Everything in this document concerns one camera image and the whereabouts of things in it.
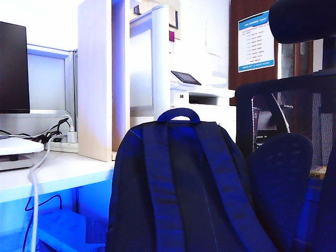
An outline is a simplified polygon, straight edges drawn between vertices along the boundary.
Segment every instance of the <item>desk surface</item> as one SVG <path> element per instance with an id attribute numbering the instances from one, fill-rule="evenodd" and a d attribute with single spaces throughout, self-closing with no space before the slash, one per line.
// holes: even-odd
<path id="1" fill-rule="evenodd" d="M 45 152 L 27 155 L 37 163 Z M 113 162 L 103 162 L 75 153 L 51 151 L 37 169 L 39 194 L 57 192 L 112 178 Z M 0 172 L 0 203 L 34 194 L 28 178 L 30 168 Z"/>

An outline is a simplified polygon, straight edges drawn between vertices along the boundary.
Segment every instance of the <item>poster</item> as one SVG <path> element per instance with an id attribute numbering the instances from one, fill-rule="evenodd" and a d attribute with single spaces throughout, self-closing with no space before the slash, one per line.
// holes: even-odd
<path id="1" fill-rule="evenodd" d="M 274 38 L 269 11 L 238 22 L 238 72 L 274 66 Z"/>

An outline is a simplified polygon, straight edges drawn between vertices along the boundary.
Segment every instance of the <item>dark blue backpack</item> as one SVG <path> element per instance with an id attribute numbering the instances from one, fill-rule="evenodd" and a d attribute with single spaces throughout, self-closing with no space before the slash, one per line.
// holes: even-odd
<path id="1" fill-rule="evenodd" d="M 215 122 L 169 110 L 130 129 L 115 163 L 107 252 L 277 251 L 250 202 L 245 159 Z"/>

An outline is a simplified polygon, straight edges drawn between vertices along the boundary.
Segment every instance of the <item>wooden panel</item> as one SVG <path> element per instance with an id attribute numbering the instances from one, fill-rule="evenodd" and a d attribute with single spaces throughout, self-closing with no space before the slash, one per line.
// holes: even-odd
<path id="1" fill-rule="evenodd" d="M 112 89 L 113 140 L 112 149 L 118 147 L 130 128 L 130 2 L 113 0 L 112 5 Z"/>
<path id="2" fill-rule="evenodd" d="M 229 31 L 229 89 L 236 90 L 246 83 L 277 79 L 278 43 L 275 41 L 275 66 L 238 73 L 238 21 L 267 11 L 276 0 L 232 0 Z"/>
<path id="3" fill-rule="evenodd" d="M 111 12 L 110 0 L 78 8 L 78 154 L 103 161 L 112 160 Z"/>

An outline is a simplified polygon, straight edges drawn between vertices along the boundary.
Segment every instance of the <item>wall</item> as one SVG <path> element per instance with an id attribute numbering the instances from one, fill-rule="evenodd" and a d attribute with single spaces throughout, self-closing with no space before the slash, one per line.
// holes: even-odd
<path id="1" fill-rule="evenodd" d="M 181 40 L 170 43 L 172 70 L 227 87 L 229 6 L 230 0 L 181 1 Z"/>
<path id="2" fill-rule="evenodd" d="M 77 49 L 77 6 L 83 0 L 0 0 L 0 21 L 27 27 L 27 42 Z"/>

